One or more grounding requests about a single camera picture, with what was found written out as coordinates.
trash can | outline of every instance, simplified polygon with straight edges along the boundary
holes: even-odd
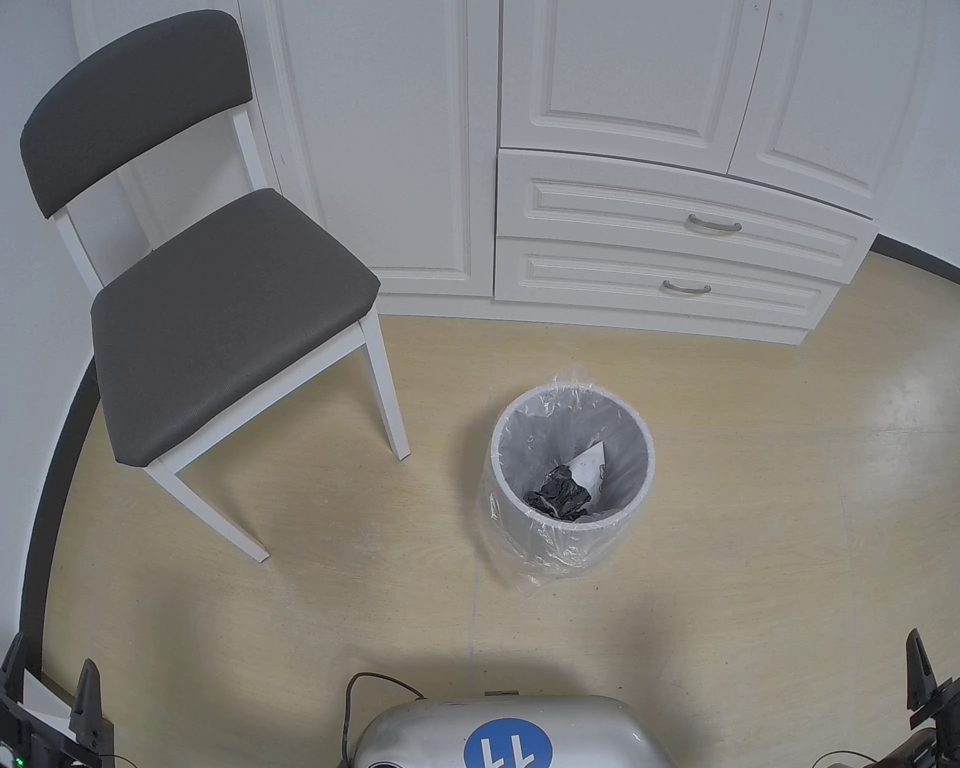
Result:
[[[603,441],[600,498],[587,521],[564,521],[522,500],[548,472]],[[498,564],[535,584],[600,563],[623,538],[654,477],[654,448],[643,419],[600,387],[555,382],[518,397],[493,430],[480,512]]]

white chair leg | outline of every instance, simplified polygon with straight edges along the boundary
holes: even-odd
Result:
[[[158,484],[177,499],[180,504],[199,517],[214,531],[224,537],[224,539],[240,547],[258,563],[263,563],[263,561],[270,557],[270,553],[260,545],[259,541],[253,539],[246,531],[237,528],[237,526],[224,517],[222,512],[210,506],[197,496],[176,474],[171,472],[160,459],[151,462],[150,465],[144,467],[144,469],[147,470],[147,474],[153,477]]]
[[[410,445],[407,443],[407,433],[403,428],[403,418],[400,416],[400,404],[396,401],[394,378],[390,375],[390,364],[387,362],[387,349],[383,346],[383,334],[380,333],[380,320],[376,314],[376,304],[360,321],[360,330],[364,336],[364,354],[367,365],[370,366],[370,375],[373,381],[373,390],[376,393],[376,404],[380,408],[380,418],[387,429],[387,439],[390,448],[401,461],[410,455]]]

gray backrest cushion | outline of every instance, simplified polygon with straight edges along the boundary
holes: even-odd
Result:
[[[40,210],[50,218],[134,157],[251,98],[243,36],[228,13],[181,13],[114,40],[67,72],[23,128]]]

wire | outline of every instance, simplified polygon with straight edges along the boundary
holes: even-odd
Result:
[[[817,763],[820,762],[824,757],[830,757],[831,755],[856,755],[857,757],[863,757],[865,760],[870,760],[872,763],[876,762],[869,755],[864,755],[862,752],[855,752],[854,750],[833,750],[833,752],[827,752],[824,755],[820,755],[813,761],[813,765],[810,768],[817,768]]]
[[[417,701],[426,698],[426,696],[420,693],[416,688],[408,685],[402,680],[398,680],[397,678],[392,678],[389,675],[381,675],[379,672],[357,672],[353,677],[350,678],[350,682],[347,683],[347,703],[344,707],[344,741],[341,745],[343,748],[341,750],[341,757],[343,759],[343,761],[340,763],[341,768],[349,768],[350,765],[349,758],[347,757],[347,733],[350,727],[350,693],[353,691],[353,684],[360,680],[360,678],[377,678],[378,680],[385,680],[388,683],[399,685],[401,688],[406,688],[408,691],[414,694],[414,696],[417,697]]]
[[[124,760],[125,762],[128,762],[130,765],[132,765],[133,768],[136,768],[135,762],[133,762],[128,757],[123,757],[122,755],[98,755],[98,757],[113,757],[114,759],[121,759],[121,760]]]

white logo symbol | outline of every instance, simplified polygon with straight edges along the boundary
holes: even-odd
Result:
[[[533,754],[527,757],[523,756],[523,746],[520,744],[520,737],[514,733],[510,737],[510,743],[514,748],[514,768],[526,768],[537,757]],[[483,768],[503,768],[506,758],[502,757],[496,762],[493,761],[493,754],[490,751],[490,740],[488,738],[480,739],[480,751],[483,753]]]

